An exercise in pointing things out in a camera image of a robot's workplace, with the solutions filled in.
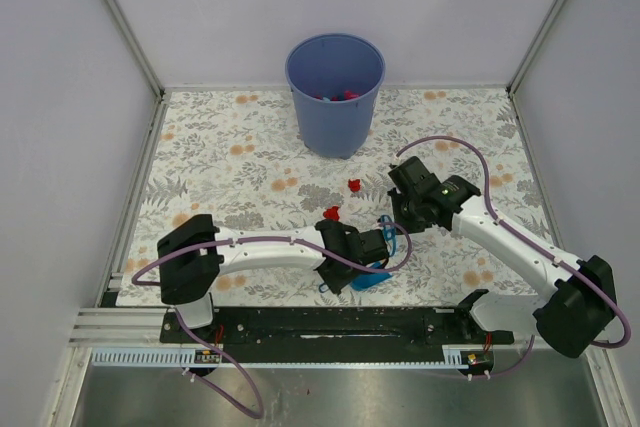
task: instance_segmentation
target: gray leaf pattern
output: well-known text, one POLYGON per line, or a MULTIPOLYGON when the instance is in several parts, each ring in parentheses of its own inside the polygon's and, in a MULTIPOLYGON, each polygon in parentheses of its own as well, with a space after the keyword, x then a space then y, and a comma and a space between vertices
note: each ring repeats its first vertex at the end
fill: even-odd
MULTIPOLYGON (((494 204, 537 235, 549 229, 523 150, 513 109, 501 89, 380 91, 370 134, 348 161, 320 158, 298 135, 286 91, 174 92, 155 152, 117 304, 159 306, 160 292, 131 285, 131 275, 156 258, 156 243, 192 215, 242 230, 313 225, 340 206, 341 220, 368 230, 391 213, 388 165, 406 143, 449 134, 477 146, 491 169, 494 204), (349 179, 360 179, 352 193, 349 179)), ((407 152, 441 179, 457 174, 478 186, 473 154, 438 141, 407 152)), ((476 288, 525 294, 531 289, 478 245, 443 229, 412 236, 415 252, 391 279, 364 292, 320 293, 315 272, 273 268, 219 277, 217 305, 346 306, 453 305, 476 288)), ((397 262, 406 251, 398 240, 397 262)), ((158 272, 151 272, 157 279, 158 272)))

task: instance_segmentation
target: metal floor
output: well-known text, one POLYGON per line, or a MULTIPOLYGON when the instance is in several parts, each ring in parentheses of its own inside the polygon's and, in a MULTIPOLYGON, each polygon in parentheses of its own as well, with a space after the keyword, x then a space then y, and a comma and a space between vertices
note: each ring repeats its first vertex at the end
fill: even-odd
MULTIPOLYGON (((517 359, 497 354, 500 365, 517 359)), ((505 378, 467 383, 411 370, 256 370, 266 417, 243 416, 177 369, 90 367, 74 427, 604 426, 586 360, 535 350, 505 378)), ((251 404, 233 369, 209 378, 251 404)))

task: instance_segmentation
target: red wire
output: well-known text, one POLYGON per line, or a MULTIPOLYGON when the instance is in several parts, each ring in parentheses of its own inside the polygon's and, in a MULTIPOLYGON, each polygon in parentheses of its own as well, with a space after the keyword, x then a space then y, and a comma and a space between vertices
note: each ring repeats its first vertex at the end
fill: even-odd
POLYGON ((493 336, 491 335, 491 332, 489 332, 484 340, 483 351, 485 354, 489 352, 489 349, 491 348, 492 344, 493 344, 493 336))
POLYGON ((216 331, 216 344, 219 344, 220 341, 222 340, 222 334, 224 333, 224 325, 220 324, 218 326, 218 330, 216 331))

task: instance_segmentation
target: plastic bin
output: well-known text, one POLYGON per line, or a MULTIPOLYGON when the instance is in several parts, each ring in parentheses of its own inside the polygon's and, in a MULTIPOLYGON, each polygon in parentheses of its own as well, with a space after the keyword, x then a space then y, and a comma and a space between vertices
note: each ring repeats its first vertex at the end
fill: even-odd
POLYGON ((355 154, 367 139, 384 79, 378 49, 353 35, 319 35, 293 49, 285 72, 305 145, 324 157, 355 154), (359 97, 335 102, 316 98, 331 99, 346 91, 359 97))

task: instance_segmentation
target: red toy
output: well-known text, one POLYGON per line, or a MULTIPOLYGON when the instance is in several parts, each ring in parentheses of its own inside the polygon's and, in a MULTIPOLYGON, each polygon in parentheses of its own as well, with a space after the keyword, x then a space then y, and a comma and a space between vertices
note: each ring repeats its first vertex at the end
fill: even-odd
POLYGON ((350 90, 345 90, 344 95, 340 94, 340 95, 334 95, 333 97, 331 97, 331 102, 342 102, 343 100, 353 100, 353 99, 357 99, 358 97, 360 97, 360 95, 354 94, 350 90))
POLYGON ((351 180, 349 179, 349 190, 351 192, 358 192, 361 189, 360 179, 351 180))
POLYGON ((340 215, 338 214, 338 209, 339 208, 340 208, 339 206, 334 205, 330 209, 325 210, 324 213, 322 214, 322 216, 325 219, 340 220, 340 215))

